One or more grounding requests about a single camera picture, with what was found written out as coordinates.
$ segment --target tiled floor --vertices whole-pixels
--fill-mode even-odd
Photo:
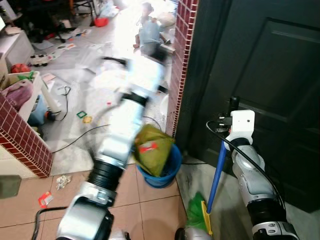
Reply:
[[[0,199],[0,239],[30,239],[38,198],[51,191],[49,207],[68,206],[89,172],[72,173],[72,181],[57,191],[56,179],[24,179],[18,196]],[[173,240],[175,231],[186,223],[186,212],[176,180],[163,189],[148,186],[134,164],[128,166],[117,189],[117,199],[110,212],[114,215],[112,230],[130,233],[132,240]],[[43,213],[38,240],[54,240],[64,211]]]

